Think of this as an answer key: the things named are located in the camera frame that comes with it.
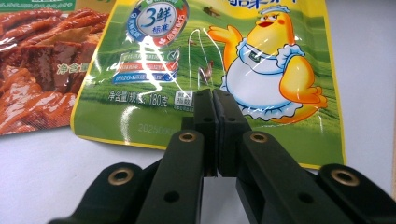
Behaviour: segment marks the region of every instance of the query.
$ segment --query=snack package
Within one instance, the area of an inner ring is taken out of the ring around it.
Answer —
[[[114,2],[0,3],[0,135],[70,124]]]
[[[304,167],[345,162],[324,0],[118,1],[72,129],[164,149],[203,89],[230,92]]]

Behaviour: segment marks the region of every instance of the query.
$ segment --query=brass screw hole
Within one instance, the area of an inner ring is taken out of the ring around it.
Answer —
[[[195,141],[196,136],[193,133],[183,133],[178,138],[182,142],[193,142]]]
[[[119,186],[128,183],[132,177],[134,177],[134,172],[129,168],[120,168],[108,176],[108,183],[114,186]]]
[[[334,178],[338,183],[343,185],[356,187],[360,183],[359,179],[354,174],[346,170],[333,170],[331,174],[332,178]]]
[[[250,139],[257,142],[257,143],[265,143],[268,141],[268,137],[262,133],[253,133],[250,136]]]

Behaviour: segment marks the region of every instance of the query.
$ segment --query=screw hole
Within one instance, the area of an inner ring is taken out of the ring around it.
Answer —
[[[114,186],[119,186],[128,183],[134,172],[129,168],[119,168],[108,176],[108,183]]]
[[[360,183],[359,179],[347,170],[333,170],[331,174],[334,180],[343,185],[356,187]]]
[[[180,195],[176,191],[169,191],[165,193],[163,199],[168,203],[175,203],[180,199]]]
[[[299,193],[298,198],[303,203],[313,203],[314,202],[314,198],[310,194],[307,194],[307,193]]]
[[[262,133],[253,133],[250,136],[250,139],[257,143],[265,143],[266,141],[268,141],[268,137]]]
[[[182,133],[179,137],[182,142],[192,142],[195,140],[195,134],[193,133]]]

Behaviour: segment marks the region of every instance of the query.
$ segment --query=braised meat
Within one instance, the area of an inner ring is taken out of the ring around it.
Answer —
[[[0,15],[0,135],[69,124],[107,18],[88,8]]]

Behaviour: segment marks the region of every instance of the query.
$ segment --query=printed illustration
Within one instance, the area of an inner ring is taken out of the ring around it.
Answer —
[[[220,88],[254,119],[278,123],[306,119],[327,107],[327,98],[321,87],[314,86],[313,69],[295,42],[290,10],[272,6],[260,13],[246,37],[232,25],[210,26],[211,38],[225,44],[227,73]]]

